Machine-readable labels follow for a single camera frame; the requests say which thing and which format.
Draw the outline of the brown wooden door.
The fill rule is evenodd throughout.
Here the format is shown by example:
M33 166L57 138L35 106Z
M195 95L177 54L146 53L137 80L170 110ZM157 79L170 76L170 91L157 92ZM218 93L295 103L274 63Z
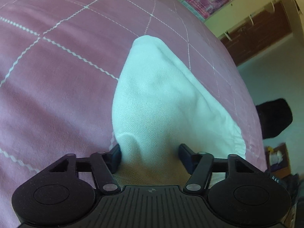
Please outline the brown wooden door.
M236 66L292 33L283 4L275 3L274 9L274 12L266 10L260 12L252 22L246 22L228 33L228 38L222 37L221 42L230 53Z

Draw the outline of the black object on floor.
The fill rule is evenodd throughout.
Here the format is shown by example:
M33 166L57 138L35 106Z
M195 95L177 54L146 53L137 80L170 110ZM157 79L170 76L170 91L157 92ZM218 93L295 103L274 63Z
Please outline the black object on floor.
M293 122L291 108L284 98L264 102L257 105L256 110L263 139L277 137Z

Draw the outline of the white pants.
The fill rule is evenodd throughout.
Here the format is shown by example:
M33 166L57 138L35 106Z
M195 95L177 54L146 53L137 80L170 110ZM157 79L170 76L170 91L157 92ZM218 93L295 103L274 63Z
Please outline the white pants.
M122 161L121 185L184 185L178 158L186 144L216 158L245 155L240 127L159 38L141 36L130 49L112 105Z

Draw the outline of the brown box with items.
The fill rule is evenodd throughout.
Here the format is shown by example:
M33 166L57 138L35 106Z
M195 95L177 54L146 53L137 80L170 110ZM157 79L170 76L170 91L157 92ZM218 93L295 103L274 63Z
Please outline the brown box with items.
M283 179L291 174L291 165L286 143L273 148L265 147L267 170L274 176Z

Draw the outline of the pink checked bedsheet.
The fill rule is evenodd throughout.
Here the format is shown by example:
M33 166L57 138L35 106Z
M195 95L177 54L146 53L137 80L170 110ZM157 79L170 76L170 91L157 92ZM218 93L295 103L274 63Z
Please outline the pink checked bedsheet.
M108 149L111 106L133 41L160 38L239 125L266 169L255 105L221 41L177 0L1 0L1 227L14 190L72 152Z

